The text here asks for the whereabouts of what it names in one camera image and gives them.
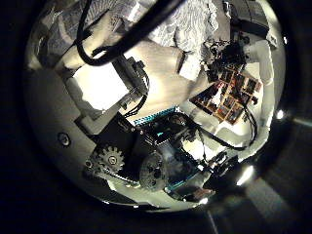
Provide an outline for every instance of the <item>wire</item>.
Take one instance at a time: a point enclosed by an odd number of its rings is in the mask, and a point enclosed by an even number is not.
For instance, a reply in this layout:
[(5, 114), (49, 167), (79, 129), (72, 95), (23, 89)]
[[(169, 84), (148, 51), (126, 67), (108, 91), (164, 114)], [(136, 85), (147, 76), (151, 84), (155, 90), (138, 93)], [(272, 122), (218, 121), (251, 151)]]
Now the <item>wire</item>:
[(203, 144), (203, 149), (204, 149), (203, 157), (204, 157), (205, 162), (208, 163), (207, 155), (206, 155), (206, 148), (205, 148), (204, 136), (203, 136), (203, 133), (202, 133), (199, 129), (197, 129), (197, 130), (198, 130), (199, 138), (201, 139), (202, 144)]
[(252, 114), (252, 112), (248, 109), (246, 103), (243, 101), (243, 98), (242, 98), (242, 95), (241, 95), (241, 92), (239, 91), (238, 89), (238, 82), (237, 82), (237, 79), (235, 79), (235, 89), (236, 89), (236, 93), (237, 93), (237, 96), (239, 98), (239, 101), (241, 102), (241, 104), (243, 105), (244, 107), (244, 111), (247, 115), (247, 118), (249, 119), (250, 123), (251, 123), (251, 129), (252, 129), (252, 140), (251, 140), (251, 143), (250, 143), (250, 146), (254, 143), (254, 141), (256, 140), (257, 138), (257, 135), (258, 135), (258, 127), (257, 127), (257, 122), (254, 118), (254, 115)]
[(131, 116), (137, 115), (138, 112), (143, 108), (143, 106), (145, 105), (145, 103), (147, 101), (147, 97), (148, 97), (149, 90), (150, 90), (150, 81), (149, 81), (149, 77), (148, 77), (147, 73), (144, 71), (144, 69), (142, 69), (141, 71), (144, 74), (145, 81), (146, 81), (146, 86), (147, 86), (146, 95), (144, 95), (142, 97), (141, 101), (139, 102), (139, 104), (135, 108), (133, 108), (132, 110), (130, 110), (129, 112), (127, 112), (124, 115), (125, 118), (129, 118)]
[(158, 0), (130, 31), (126, 33), (116, 45), (109, 48), (105, 55), (100, 58), (89, 57), (83, 47), (84, 25), (92, 1), (93, 0), (87, 0), (82, 16), (79, 20), (77, 30), (77, 50), (79, 56), (86, 64), (100, 66), (126, 53), (131, 47), (136, 45), (142, 38), (146, 37), (159, 24), (161, 24), (185, 0)]
[(227, 148), (230, 148), (230, 149), (234, 149), (234, 150), (237, 150), (237, 151), (244, 151), (246, 149), (246, 147), (236, 147), (236, 146), (233, 146), (229, 143), (227, 143), (225, 140), (213, 135), (212, 133), (208, 132), (207, 130), (203, 129), (201, 126), (199, 126), (198, 124), (195, 123), (195, 125), (197, 126), (197, 129), (199, 131), (202, 131), (202, 133), (204, 135), (207, 135), (209, 138), (211, 138), (212, 140), (218, 142), (219, 144), (221, 144), (222, 146), (224, 147), (227, 147)]

